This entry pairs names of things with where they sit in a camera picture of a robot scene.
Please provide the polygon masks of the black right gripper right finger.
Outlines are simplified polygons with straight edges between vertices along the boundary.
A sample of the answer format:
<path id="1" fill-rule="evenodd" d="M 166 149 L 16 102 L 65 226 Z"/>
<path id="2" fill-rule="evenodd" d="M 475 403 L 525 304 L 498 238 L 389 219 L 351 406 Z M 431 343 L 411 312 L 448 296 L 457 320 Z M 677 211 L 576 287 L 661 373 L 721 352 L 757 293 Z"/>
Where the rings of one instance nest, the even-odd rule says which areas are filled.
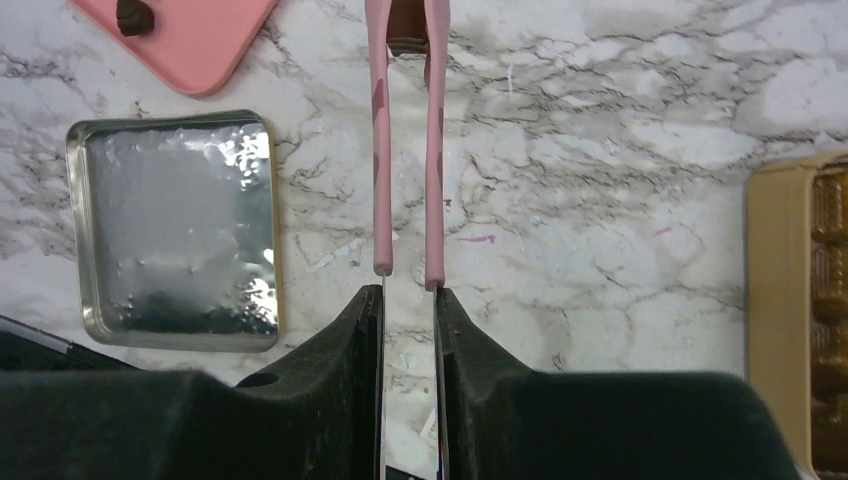
<path id="1" fill-rule="evenodd" d="M 766 405 L 719 372 L 550 373 L 435 292 L 443 479 L 795 479 Z"/>

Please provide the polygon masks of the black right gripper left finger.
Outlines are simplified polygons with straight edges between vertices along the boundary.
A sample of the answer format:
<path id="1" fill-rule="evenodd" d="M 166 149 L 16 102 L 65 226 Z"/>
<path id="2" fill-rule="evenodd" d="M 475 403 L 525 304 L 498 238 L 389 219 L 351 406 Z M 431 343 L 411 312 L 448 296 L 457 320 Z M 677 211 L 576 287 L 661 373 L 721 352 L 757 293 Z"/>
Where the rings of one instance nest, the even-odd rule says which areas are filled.
<path id="1" fill-rule="evenodd" d="M 379 479 L 383 290 L 229 386 L 1 321 L 5 479 Z"/>

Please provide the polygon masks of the brown chocolate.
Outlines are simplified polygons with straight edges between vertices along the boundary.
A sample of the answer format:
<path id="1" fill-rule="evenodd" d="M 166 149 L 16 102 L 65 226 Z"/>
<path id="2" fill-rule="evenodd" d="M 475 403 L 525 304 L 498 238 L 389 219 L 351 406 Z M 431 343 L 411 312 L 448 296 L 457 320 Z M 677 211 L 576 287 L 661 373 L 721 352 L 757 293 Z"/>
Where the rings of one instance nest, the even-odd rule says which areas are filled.
<path id="1" fill-rule="evenodd" d="M 428 53 L 429 38 L 423 0 L 392 1 L 386 41 L 394 57 Z"/>

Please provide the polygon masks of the pink tongs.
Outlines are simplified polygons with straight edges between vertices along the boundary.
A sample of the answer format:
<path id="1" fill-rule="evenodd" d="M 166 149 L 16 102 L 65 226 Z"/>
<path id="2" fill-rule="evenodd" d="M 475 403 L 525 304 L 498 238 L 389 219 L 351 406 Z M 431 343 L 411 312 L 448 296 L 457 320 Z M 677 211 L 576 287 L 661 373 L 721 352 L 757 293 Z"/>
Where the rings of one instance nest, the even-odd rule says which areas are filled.
<path id="1" fill-rule="evenodd" d="M 423 167 L 423 286 L 436 292 L 445 286 L 445 205 L 444 150 L 445 98 L 448 43 L 451 24 L 449 1 L 423 0 L 429 38 L 426 55 L 405 54 L 399 57 L 418 57 L 423 62 L 423 86 L 426 89 L 426 119 L 406 120 L 400 124 L 402 138 L 421 140 L 417 149 Z M 390 108 L 389 66 L 394 57 L 387 46 L 387 24 L 392 1 L 366 1 L 368 62 L 373 152 L 373 270 L 387 278 L 394 268 L 394 229 L 392 226 L 392 155 L 400 151 L 393 143 L 392 112 Z"/>

